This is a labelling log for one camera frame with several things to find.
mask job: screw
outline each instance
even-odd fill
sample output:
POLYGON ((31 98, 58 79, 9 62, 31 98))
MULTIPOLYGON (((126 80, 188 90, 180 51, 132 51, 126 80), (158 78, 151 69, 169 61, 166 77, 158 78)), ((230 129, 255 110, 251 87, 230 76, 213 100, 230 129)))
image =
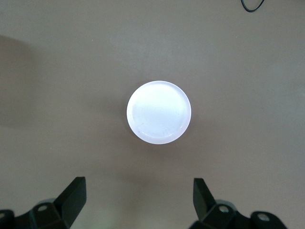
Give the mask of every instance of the screw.
POLYGON ((257 217, 262 221, 270 221, 269 217, 264 213, 259 213, 257 217))
POLYGON ((38 210, 38 211, 44 211, 44 210, 47 209, 47 208, 48 208, 48 206, 42 205, 42 206, 40 206, 37 210, 38 210))
POLYGON ((219 210, 223 213, 228 213, 229 212, 229 209, 225 205, 220 206, 219 210))

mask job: black cable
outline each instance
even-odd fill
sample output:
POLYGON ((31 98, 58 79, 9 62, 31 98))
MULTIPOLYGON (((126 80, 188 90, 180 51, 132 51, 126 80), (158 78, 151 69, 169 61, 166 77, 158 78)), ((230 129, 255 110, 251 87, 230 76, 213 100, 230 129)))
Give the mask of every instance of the black cable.
POLYGON ((254 9, 254 10, 250 10, 249 8, 247 8, 246 5, 244 4, 244 0, 241 0, 241 1, 242 1, 242 5, 243 5, 244 9, 245 9, 246 11, 248 11, 249 13, 252 13, 252 12, 256 11, 258 8, 260 8, 261 5, 262 5, 262 3, 263 3, 265 0, 262 0, 261 4, 259 4, 259 6, 258 6, 256 9, 254 9))

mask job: circular top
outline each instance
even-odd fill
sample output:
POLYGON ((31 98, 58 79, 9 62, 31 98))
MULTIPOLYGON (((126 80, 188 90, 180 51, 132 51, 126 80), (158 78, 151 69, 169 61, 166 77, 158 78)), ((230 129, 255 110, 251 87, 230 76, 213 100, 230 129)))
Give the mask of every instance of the circular top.
POLYGON ((186 94, 166 81, 152 81, 139 87, 127 105, 127 120, 143 141, 166 144, 179 138, 191 120, 186 94))

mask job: white object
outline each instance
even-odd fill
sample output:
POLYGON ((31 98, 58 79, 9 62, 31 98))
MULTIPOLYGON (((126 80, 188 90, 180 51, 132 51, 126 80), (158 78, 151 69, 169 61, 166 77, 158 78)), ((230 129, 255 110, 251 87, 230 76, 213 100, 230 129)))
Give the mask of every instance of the white object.
POLYGON ((166 144, 179 138, 191 120, 186 94, 166 81, 152 81, 139 87, 127 105, 127 120, 143 141, 166 144))

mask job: round container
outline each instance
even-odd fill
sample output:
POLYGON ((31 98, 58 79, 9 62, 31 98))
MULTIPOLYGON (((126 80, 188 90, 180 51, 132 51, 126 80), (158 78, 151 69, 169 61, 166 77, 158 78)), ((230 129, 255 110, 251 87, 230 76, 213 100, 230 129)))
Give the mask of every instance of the round container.
POLYGON ((166 144, 179 138, 191 120, 191 105, 175 84, 152 81, 139 87, 127 105, 127 120, 143 141, 166 144))

